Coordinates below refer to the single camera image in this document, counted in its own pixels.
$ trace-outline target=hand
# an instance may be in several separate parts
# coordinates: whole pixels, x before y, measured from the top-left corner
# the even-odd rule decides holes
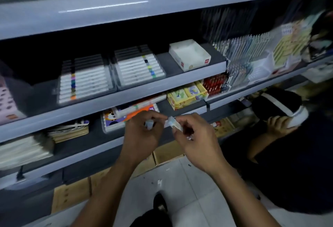
[[[152,119],[155,123],[151,130],[144,122]],[[119,160],[136,168],[156,149],[164,129],[166,115],[153,110],[141,111],[126,122],[123,148]]]
[[[270,117],[267,120],[267,134],[275,139],[278,139],[298,129],[298,126],[287,129],[291,119],[292,117],[288,116]]]
[[[220,168],[221,163],[226,163],[223,157],[221,148],[215,136],[213,126],[208,124],[197,113],[191,115],[181,115],[176,117],[184,129],[194,131],[192,140],[186,138],[177,128],[173,128],[173,136],[183,148],[189,161],[206,172],[209,175],[214,175]]]

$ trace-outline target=shoe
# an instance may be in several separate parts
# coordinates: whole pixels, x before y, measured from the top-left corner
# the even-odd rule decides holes
[[[168,213],[168,207],[161,192],[157,192],[157,194],[155,195],[153,208]]]

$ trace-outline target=white box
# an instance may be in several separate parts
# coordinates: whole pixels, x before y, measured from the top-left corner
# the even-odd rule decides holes
[[[193,39],[170,44],[169,53],[185,72],[210,63],[210,54]]]

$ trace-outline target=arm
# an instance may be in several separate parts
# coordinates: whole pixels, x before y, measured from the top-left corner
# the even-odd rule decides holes
[[[267,121],[267,132],[253,139],[249,145],[247,151],[247,158],[257,163],[255,157],[262,152],[267,146],[273,143],[275,140],[288,135],[296,130],[298,127],[292,127],[287,129],[288,124],[292,118],[288,116],[275,116],[270,117]]]
[[[152,130],[144,127],[146,120],[155,121]],[[103,178],[96,193],[89,199],[72,227],[112,226],[123,190],[137,165],[152,154],[162,135],[167,119],[155,111],[142,111],[125,127],[123,148],[114,166]]]
[[[198,114],[183,115],[176,120],[193,129],[192,141],[173,128],[175,139],[194,166],[209,174],[226,198],[238,227],[280,227],[267,209],[248,190],[244,181],[225,160],[214,129]]]

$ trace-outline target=person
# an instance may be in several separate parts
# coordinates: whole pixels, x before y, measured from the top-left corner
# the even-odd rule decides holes
[[[149,131],[146,120],[155,124]],[[112,226],[119,202],[136,166],[156,149],[167,117],[155,111],[142,111],[132,117],[125,127],[123,148],[114,166],[104,177],[96,193],[82,209],[72,227]],[[237,226],[278,227],[277,221],[248,190],[244,181],[223,157],[213,127],[198,114],[182,115],[176,120],[193,130],[192,140],[173,128],[173,135],[184,149],[189,161],[206,172],[218,185],[234,216]],[[153,209],[137,218],[134,226],[171,226],[167,207],[161,194],[157,194]]]
[[[278,88],[265,93],[293,113],[302,109],[296,93]],[[252,110],[260,121],[223,143],[227,161],[278,207],[307,214],[331,212],[333,121],[316,111],[289,128],[293,118],[262,95],[253,100]]]

